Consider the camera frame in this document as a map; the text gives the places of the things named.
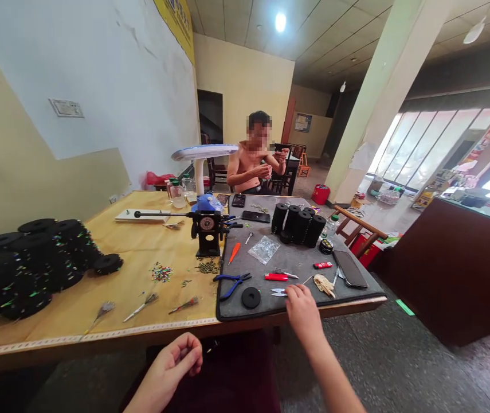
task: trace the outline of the wooden counter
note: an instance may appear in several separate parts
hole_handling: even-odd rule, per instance
[[[0,371],[111,352],[132,345],[164,344],[184,331],[206,337],[287,322],[286,313],[218,322],[215,318],[217,283],[212,281],[215,275],[201,274],[195,269],[199,263],[195,258],[199,244],[198,240],[191,239],[192,220],[169,218],[168,223],[185,221],[179,231],[160,224],[115,222],[114,218],[127,208],[190,210],[188,206],[180,210],[172,208],[166,192],[138,191],[86,222],[100,250],[104,254],[120,254],[124,265],[111,275],[85,276],[77,285],[55,294],[50,305],[27,319],[11,322],[0,318]],[[151,269],[157,261],[174,270],[169,282],[152,281]],[[185,279],[192,281],[182,288]],[[123,323],[152,291],[159,294],[159,299]],[[168,314],[194,295],[199,297],[198,305]],[[333,317],[373,310],[385,300],[365,299],[324,307],[321,313],[322,317]],[[104,301],[114,301],[116,309],[83,336]]]
[[[445,345],[490,334],[490,216],[434,199],[377,274]]]

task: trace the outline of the dark doorway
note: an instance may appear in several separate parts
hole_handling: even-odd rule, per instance
[[[197,90],[201,143],[224,143],[224,116],[220,93]]]

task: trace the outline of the red lighter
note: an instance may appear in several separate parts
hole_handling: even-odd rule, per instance
[[[332,264],[330,262],[326,262],[326,263],[315,263],[313,265],[313,267],[316,270],[322,270],[323,268],[331,268],[332,267]]]
[[[288,281],[289,278],[285,274],[265,274],[264,278],[269,281]]]

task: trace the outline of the orange screwdriver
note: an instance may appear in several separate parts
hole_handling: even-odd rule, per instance
[[[237,254],[237,251],[239,251],[239,248],[241,248],[241,243],[235,244],[235,247],[233,247],[233,251],[232,251],[232,257],[229,259],[228,265],[232,263],[233,257],[235,257],[235,255]]]

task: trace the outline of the yellow banner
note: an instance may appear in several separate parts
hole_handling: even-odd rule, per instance
[[[180,46],[186,52],[191,64],[195,65],[193,52],[193,30],[191,28],[191,14],[187,8],[186,0],[153,0],[159,14],[170,28]]]

